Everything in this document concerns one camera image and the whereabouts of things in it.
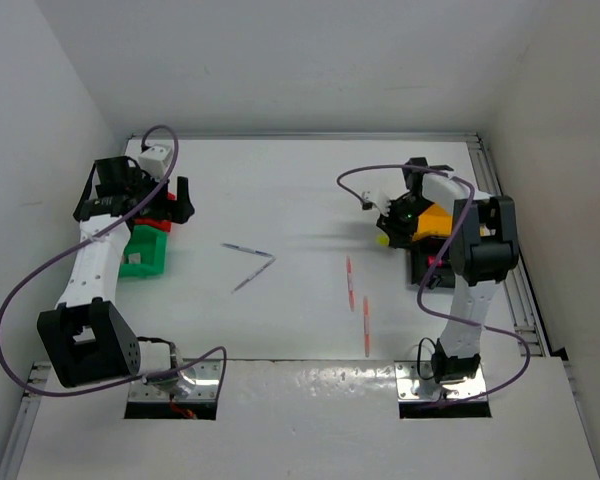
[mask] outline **orange pen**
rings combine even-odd
[[[371,332],[369,331],[369,300],[365,297],[362,300],[362,311],[364,315],[364,356],[369,358],[371,351]]]
[[[353,312],[356,309],[356,299],[353,295],[353,270],[351,268],[351,259],[347,255],[347,288],[349,289],[349,307]]]

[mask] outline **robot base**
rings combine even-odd
[[[400,418],[491,417],[487,397],[476,398],[458,405],[431,407],[432,403],[443,399],[453,402],[486,391],[487,386],[482,374],[482,367],[478,367],[474,378],[441,384],[436,383],[433,379],[422,380],[416,367],[416,362],[395,363]],[[425,378],[432,376],[431,364],[420,362],[420,372]]]
[[[175,405],[193,411],[196,420],[215,420],[218,406],[216,394],[222,368],[222,362],[219,360],[205,360],[187,369],[187,377],[195,383],[195,387],[186,398],[176,398]],[[168,394],[141,381],[133,382],[129,386],[124,418],[184,419],[181,414],[171,409]]]

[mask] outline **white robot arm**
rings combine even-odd
[[[54,310],[40,313],[38,333],[65,387],[162,371],[173,367],[169,342],[140,343],[115,307],[118,270],[131,238],[134,219],[101,237],[95,235],[138,205],[158,184],[171,159],[169,147],[156,145],[138,161],[129,157],[96,160],[74,212],[80,240],[93,242],[81,249],[67,287]],[[97,171],[96,198],[91,199]],[[194,213],[188,180],[177,178],[176,199],[167,186],[138,217],[185,223]]]
[[[409,164],[449,169],[428,167],[424,158],[411,159]],[[405,172],[404,176],[409,189],[406,195],[387,204],[385,195],[367,193],[363,197],[368,203],[363,208],[378,208],[378,226],[390,235],[394,244],[409,248],[418,217],[432,204],[447,212],[455,227],[469,190],[435,173]],[[382,199],[383,205],[378,205],[375,199]],[[518,257],[513,200],[476,190],[469,214],[449,250],[455,276],[451,315],[484,325],[489,304],[509,270],[516,266]],[[475,375],[480,364],[481,333],[482,328],[477,326],[447,322],[432,357],[436,382],[459,381]]]

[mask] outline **metal mounting plate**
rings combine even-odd
[[[489,399],[480,397],[459,405],[444,408],[422,408],[424,404],[441,400],[461,400],[485,392],[487,385],[478,367],[474,378],[466,377],[462,382],[437,384],[434,380],[422,380],[416,369],[416,362],[395,362],[396,389],[400,405],[401,418],[439,418],[439,417],[490,417]],[[424,377],[432,375],[431,364],[420,362],[420,371]]]
[[[222,362],[219,360],[205,360],[186,370],[187,376],[196,379],[193,392],[177,403],[208,404],[214,402],[218,392],[218,383],[222,373]],[[129,385],[127,403],[169,403],[169,396],[152,385],[145,385],[141,381]]]

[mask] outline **black joint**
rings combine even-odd
[[[420,285],[422,283],[427,271],[431,267],[431,259],[438,255],[446,239],[446,237],[433,235],[411,243],[409,246],[411,284]],[[426,287],[431,290],[435,288],[453,288],[455,282],[456,276],[449,263],[449,252],[447,252],[435,266],[432,278]]]
[[[110,301],[42,312],[37,327],[64,387],[135,375],[140,369],[136,336]],[[85,327],[94,339],[77,341]]]
[[[96,160],[96,170],[100,184],[96,186],[98,197],[124,195],[130,188],[140,185],[142,172],[133,168],[127,156]]]
[[[410,158],[405,165],[413,165],[415,167],[428,167],[426,157],[413,157]],[[407,190],[413,191],[418,190],[421,193],[422,190],[422,176],[423,172],[417,172],[415,170],[402,169],[402,176],[404,177],[404,184]]]
[[[435,351],[431,356],[431,369],[436,383],[474,378],[478,367],[480,367],[480,354],[476,353],[469,358],[448,357],[440,339],[436,342]]]
[[[459,220],[467,200],[456,200],[453,225]],[[482,228],[489,230],[482,236]],[[451,244],[449,258],[453,271],[470,286],[478,282],[501,282],[518,264],[520,247],[513,200],[507,196],[474,200],[457,237]]]
[[[172,221],[180,224],[186,223],[195,211],[189,198],[189,179],[187,177],[178,177],[177,196]]]

